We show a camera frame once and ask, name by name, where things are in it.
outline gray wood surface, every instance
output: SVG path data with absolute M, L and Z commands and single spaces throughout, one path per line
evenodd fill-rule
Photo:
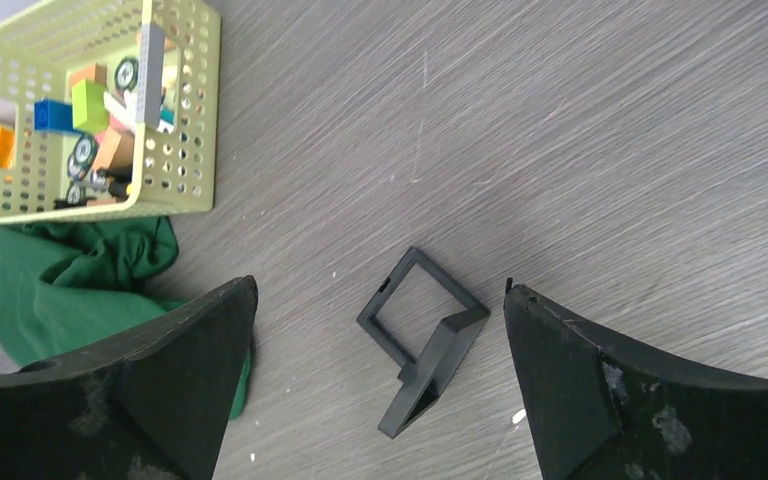
M 152 288 L 260 286 L 216 478 L 540 478 L 511 422 L 509 275 L 768 377 L 768 0 L 210 3 L 216 208 L 174 219 L 181 257 Z M 355 317 L 410 245 L 493 315 L 389 440 L 398 369 Z M 383 317 L 417 352 L 452 308 L 416 274 Z

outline basket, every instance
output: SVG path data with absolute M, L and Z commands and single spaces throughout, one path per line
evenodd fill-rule
M 166 39 L 175 47 L 164 53 Z M 0 168 L 0 224 L 210 210 L 219 39 L 219 14 L 201 0 L 48 0 L 1 23 L 0 99 L 15 103 L 17 113 L 13 162 Z M 130 195 L 122 203 L 55 210 L 71 183 L 66 162 L 75 137 L 35 132 L 34 102 L 67 101 L 70 74 L 96 62 L 107 65 L 113 85 L 116 63 L 127 55 L 141 65 Z M 170 65 L 178 68 L 174 131 L 160 133 L 152 125 L 160 76 Z

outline blue object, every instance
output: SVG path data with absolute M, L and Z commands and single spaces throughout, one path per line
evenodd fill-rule
M 72 105 L 46 98 L 34 104 L 34 130 L 81 135 L 72 127 Z
M 175 114 L 172 113 L 172 110 L 169 110 L 168 108 L 160 109 L 160 119 L 169 125 L 175 125 Z

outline yellow block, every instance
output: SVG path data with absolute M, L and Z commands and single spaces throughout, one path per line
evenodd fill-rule
M 10 168 L 13 163 L 15 140 L 16 133 L 4 125 L 0 125 L 0 168 Z

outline green block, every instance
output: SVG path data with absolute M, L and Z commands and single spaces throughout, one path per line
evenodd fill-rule
M 110 125 L 110 114 L 104 108 L 104 85 L 81 80 L 72 88 L 72 126 L 75 130 L 97 134 Z

